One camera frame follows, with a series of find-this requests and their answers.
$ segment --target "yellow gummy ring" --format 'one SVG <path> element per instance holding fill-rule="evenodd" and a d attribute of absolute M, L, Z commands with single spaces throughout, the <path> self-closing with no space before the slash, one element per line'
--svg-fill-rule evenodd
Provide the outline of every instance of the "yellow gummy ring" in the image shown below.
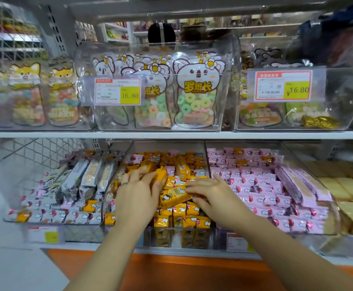
<path fill-rule="evenodd" d="M 203 108 L 209 108 L 210 107 L 210 104 L 211 104 L 211 100 L 209 98 L 203 98 L 201 100 L 201 106 Z"/>
<path fill-rule="evenodd" d="M 171 121 L 169 118 L 165 118 L 164 121 L 162 122 L 164 127 L 171 127 Z"/>
<path fill-rule="evenodd" d="M 185 100 L 186 102 L 192 103 L 195 101 L 195 95 L 191 93 L 186 94 Z"/>
<path fill-rule="evenodd" d="M 158 113 L 158 108 L 155 105 L 151 105 L 150 108 L 148 108 L 148 112 L 150 114 L 157 114 Z"/>
<path fill-rule="evenodd" d="M 191 103 L 190 107 L 191 107 L 191 110 L 199 111 L 201 109 L 201 103 L 198 100 L 196 100 L 193 103 Z"/>

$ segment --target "forearm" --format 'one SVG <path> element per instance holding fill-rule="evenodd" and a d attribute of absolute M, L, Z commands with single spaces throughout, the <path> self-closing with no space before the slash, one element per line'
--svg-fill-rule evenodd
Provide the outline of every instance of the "forearm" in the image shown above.
<path fill-rule="evenodd" d="M 237 232 L 291 290 L 353 290 L 353 277 L 305 248 L 267 219 L 254 216 Z"/>
<path fill-rule="evenodd" d="M 119 289 L 140 236 L 116 225 L 106 236 L 80 274 L 64 291 L 115 291 Z"/>

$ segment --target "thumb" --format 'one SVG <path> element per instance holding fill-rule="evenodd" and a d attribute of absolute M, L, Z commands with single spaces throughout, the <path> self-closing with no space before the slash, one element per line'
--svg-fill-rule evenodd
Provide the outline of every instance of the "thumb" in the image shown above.
<path fill-rule="evenodd" d="M 151 189 L 151 198 L 158 204 L 159 202 L 159 195 L 160 195 L 160 182 L 156 181 Z"/>
<path fill-rule="evenodd" d="M 208 202 L 206 202 L 205 200 L 203 200 L 200 197 L 193 197 L 193 202 L 198 204 L 198 206 L 200 208 L 202 208 L 202 210 L 208 215 L 210 216 L 211 214 L 211 206 Z"/>

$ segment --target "person's left hand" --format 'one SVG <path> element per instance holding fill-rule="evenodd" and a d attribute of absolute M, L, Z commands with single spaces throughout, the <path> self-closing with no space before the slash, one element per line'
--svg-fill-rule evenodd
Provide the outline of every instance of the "person's left hand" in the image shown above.
<path fill-rule="evenodd" d="M 156 172 L 134 170 L 121 177 L 121 186 L 116 194 L 116 225 L 133 234 L 141 235 L 154 216 L 159 203 L 160 183 L 156 181 L 152 188 L 150 183 Z"/>

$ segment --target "white floor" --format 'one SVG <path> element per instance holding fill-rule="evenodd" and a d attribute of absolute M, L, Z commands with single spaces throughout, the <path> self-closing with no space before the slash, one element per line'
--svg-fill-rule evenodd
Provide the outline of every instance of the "white floor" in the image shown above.
<path fill-rule="evenodd" d="M 17 225 L 0 213 L 0 290 L 61 291 L 68 282 L 42 251 L 25 248 Z"/>

